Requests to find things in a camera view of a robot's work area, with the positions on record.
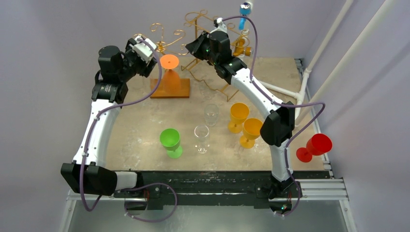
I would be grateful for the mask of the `gold scroll glass rack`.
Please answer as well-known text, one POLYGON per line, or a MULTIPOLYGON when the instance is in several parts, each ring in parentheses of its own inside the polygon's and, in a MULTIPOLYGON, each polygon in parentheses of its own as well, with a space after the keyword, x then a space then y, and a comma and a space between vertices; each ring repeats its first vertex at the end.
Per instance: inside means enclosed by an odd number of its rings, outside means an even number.
POLYGON ((183 30, 177 29, 174 35, 177 39, 170 43, 164 41, 164 27, 160 23, 154 23, 150 26, 151 32, 161 31, 161 39, 153 43, 155 51, 159 53, 159 62, 161 66, 161 77, 150 79, 151 99, 188 99, 190 97, 190 80, 180 78, 176 71, 179 66, 179 56, 182 53, 167 51, 167 47, 180 41, 185 37, 183 30))

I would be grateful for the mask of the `orange plastic goblet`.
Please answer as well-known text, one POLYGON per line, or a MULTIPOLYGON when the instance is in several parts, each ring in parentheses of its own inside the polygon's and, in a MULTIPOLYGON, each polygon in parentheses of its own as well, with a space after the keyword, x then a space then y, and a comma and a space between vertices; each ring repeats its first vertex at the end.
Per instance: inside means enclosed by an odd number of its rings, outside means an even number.
POLYGON ((162 88, 168 94, 177 94, 181 91, 181 80, 174 69, 179 65, 179 59, 172 54, 163 55, 160 58, 161 66, 165 69, 162 77, 162 88))

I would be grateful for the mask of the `clear glass front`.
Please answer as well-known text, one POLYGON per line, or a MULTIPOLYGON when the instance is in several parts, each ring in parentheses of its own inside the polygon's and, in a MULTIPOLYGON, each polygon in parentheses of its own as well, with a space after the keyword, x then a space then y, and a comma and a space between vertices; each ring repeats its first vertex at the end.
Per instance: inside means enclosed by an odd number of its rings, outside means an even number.
POLYGON ((210 131, 206 125, 198 125, 194 129, 195 148, 200 154, 205 154, 209 149, 209 135, 210 131))

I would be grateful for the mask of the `clear glass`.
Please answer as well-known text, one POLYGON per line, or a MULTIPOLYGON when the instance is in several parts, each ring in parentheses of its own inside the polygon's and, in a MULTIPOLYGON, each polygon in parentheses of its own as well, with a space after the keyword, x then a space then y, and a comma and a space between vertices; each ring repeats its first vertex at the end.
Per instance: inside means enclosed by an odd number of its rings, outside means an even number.
POLYGON ((204 108, 205 123, 208 126, 215 126, 219 118, 219 108, 215 104, 208 104, 204 108))
POLYGON ((195 148, 200 154, 205 154, 209 149, 209 135, 210 131, 206 125, 198 125, 194 129, 195 148))

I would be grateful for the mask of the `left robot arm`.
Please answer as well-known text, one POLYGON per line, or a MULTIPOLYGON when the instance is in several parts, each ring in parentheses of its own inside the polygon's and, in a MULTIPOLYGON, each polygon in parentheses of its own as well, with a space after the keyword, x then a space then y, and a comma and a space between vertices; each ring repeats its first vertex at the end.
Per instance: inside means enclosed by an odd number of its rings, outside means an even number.
POLYGON ((73 192, 110 196, 125 189, 133 198, 144 193, 136 172, 106 169, 106 153, 115 120, 126 105, 127 82, 136 75, 149 77, 158 60, 156 48, 150 39, 136 36, 124 51, 114 45, 99 50, 86 132, 72 162, 60 170, 73 192))

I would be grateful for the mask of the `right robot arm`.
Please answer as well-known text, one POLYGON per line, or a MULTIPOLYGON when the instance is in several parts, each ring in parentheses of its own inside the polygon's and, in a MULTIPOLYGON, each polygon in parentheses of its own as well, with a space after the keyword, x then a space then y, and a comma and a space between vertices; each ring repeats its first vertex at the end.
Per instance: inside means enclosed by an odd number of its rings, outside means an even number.
POLYGON ((271 190, 276 196, 284 196, 294 183, 288 148, 295 128, 295 105, 283 102, 263 87, 245 62, 233 55, 226 32, 203 31, 185 48, 195 58, 212 65, 217 75, 244 94, 264 117, 257 132, 270 147, 271 190))

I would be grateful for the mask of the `orange pipe fitting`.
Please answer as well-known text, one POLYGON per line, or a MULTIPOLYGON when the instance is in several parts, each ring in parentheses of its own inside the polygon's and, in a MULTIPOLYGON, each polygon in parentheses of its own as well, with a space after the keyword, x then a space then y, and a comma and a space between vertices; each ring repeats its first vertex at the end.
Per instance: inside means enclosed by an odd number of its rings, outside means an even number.
POLYGON ((233 56, 240 57, 240 56, 247 56, 250 57, 252 55, 252 47, 249 46, 249 41, 244 36, 239 36, 232 44, 233 46, 233 56))

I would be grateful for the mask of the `clear glass rear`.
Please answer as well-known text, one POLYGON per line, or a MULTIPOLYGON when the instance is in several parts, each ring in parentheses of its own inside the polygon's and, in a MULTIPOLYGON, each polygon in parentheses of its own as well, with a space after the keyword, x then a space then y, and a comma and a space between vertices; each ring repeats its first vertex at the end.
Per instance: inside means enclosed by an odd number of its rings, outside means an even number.
POLYGON ((208 126, 215 126, 219 118, 219 108, 215 104, 208 104, 204 108, 205 123, 208 126))

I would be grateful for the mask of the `yellow goblet rear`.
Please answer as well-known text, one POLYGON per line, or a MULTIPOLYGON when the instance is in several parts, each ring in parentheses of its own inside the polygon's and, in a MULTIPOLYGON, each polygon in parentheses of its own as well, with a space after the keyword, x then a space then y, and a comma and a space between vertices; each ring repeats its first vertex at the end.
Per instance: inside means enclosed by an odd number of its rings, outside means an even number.
POLYGON ((228 130, 231 133, 240 133, 243 128, 243 123, 249 115, 249 107, 242 103, 234 103, 230 108, 230 122, 228 123, 228 130))

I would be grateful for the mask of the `yellow goblet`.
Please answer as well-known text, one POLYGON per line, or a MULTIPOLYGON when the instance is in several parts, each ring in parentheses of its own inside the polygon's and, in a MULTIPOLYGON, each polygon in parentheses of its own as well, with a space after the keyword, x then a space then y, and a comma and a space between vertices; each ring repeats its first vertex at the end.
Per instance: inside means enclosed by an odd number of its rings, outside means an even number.
POLYGON ((255 140, 260 136, 260 129, 263 122, 257 118, 248 118, 243 124, 243 135, 239 139, 239 143, 243 148, 251 149, 255 145, 255 140))
POLYGON ((249 107, 242 103, 234 103, 230 108, 230 122, 228 123, 228 130, 231 133, 240 133, 243 128, 243 123, 249 115, 249 107))

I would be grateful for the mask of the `green plastic goblet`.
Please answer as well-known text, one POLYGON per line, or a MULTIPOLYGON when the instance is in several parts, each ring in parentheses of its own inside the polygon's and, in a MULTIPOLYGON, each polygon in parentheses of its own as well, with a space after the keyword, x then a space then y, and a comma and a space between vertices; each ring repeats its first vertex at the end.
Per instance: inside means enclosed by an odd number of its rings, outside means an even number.
POLYGON ((160 133, 160 143, 165 148, 167 155, 172 159, 179 158, 183 149, 180 144, 180 133, 173 128, 168 128, 160 133))

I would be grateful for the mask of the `yellow goblet front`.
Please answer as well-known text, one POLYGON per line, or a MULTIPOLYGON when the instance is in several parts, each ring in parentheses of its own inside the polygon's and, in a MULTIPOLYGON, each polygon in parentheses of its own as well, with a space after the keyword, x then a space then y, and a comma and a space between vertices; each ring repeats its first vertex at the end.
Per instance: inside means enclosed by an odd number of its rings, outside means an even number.
POLYGON ((239 143, 243 148, 251 149, 255 145, 255 140, 260 136, 260 129, 263 122, 257 118, 248 118, 243 124, 243 135, 239 139, 239 143))

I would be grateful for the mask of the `red plastic goblet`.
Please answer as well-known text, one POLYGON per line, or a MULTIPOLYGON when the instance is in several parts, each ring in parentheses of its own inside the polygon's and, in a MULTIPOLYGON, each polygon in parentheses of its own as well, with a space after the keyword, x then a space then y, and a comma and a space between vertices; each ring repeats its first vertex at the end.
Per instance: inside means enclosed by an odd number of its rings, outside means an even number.
POLYGON ((296 151, 296 157, 304 163, 310 162, 314 156, 321 156, 333 148, 332 140, 323 133, 313 135, 306 143, 296 151))

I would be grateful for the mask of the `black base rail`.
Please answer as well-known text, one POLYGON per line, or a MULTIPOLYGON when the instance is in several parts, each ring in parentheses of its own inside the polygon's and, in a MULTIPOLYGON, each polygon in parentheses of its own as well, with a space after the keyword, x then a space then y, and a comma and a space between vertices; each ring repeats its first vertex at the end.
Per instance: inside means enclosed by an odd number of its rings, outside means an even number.
POLYGON ((302 201, 340 201, 348 194, 342 179, 327 171, 296 171, 283 187, 275 184, 269 171, 141 171, 136 192, 116 191, 101 200, 147 201, 149 210, 166 205, 252 206, 287 212, 302 201))

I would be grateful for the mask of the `white pvc pipe frame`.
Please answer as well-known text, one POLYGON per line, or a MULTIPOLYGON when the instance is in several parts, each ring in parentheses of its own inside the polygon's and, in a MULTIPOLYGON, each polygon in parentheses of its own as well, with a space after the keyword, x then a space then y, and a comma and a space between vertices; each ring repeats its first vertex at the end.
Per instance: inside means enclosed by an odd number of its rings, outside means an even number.
POLYGON ((305 46, 303 89, 324 101, 326 127, 352 122, 402 128, 394 100, 407 51, 399 33, 407 0, 258 0, 251 14, 260 44, 277 32, 284 44, 305 46))

